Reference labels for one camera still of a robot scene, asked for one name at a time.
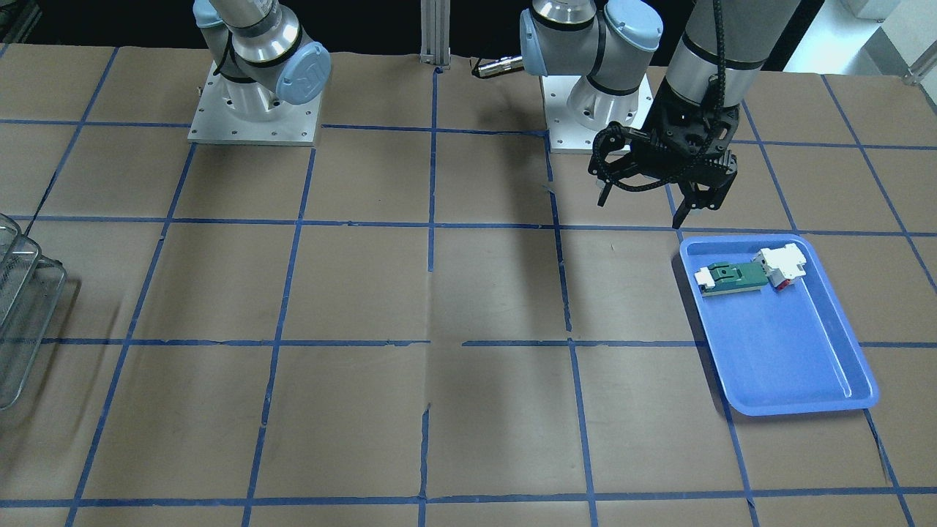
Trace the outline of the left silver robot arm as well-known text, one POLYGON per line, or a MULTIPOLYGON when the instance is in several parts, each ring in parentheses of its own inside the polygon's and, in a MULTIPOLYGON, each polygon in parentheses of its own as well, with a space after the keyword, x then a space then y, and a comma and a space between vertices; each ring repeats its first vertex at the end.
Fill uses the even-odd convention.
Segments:
POLYGON ((796 1, 696 1, 641 127, 619 102, 636 101, 665 32, 643 1, 533 1, 520 15, 530 74, 577 78, 568 108, 595 130, 588 171, 602 185, 645 193, 675 184, 690 211, 720 208, 739 172, 730 150, 740 105, 796 12, 796 1))

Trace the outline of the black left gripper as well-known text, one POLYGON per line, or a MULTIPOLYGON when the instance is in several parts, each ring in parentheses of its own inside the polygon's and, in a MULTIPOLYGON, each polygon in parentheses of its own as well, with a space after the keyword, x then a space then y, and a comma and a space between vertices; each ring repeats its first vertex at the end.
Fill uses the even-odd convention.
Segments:
POLYGON ((612 186, 644 193, 677 184, 683 200, 672 228, 682 227, 692 210, 719 210, 739 172, 729 148, 739 126, 739 107, 726 104, 727 80, 710 77, 700 102, 660 84, 640 129, 613 121, 592 141, 589 173, 605 207, 612 186))

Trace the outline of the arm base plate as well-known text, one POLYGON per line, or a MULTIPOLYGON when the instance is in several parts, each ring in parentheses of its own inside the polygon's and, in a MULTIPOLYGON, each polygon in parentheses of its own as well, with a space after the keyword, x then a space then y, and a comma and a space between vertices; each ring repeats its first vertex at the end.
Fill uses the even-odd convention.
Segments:
POLYGON ((301 105, 257 83, 234 83, 211 63, 187 139, 213 146, 314 147, 324 94, 301 105))
POLYGON ((610 122, 641 129, 652 107, 647 76, 638 90, 626 96, 599 92, 583 76, 541 77, 543 110, 550 149, 559 154, 590 154, 593 140, 610 122))

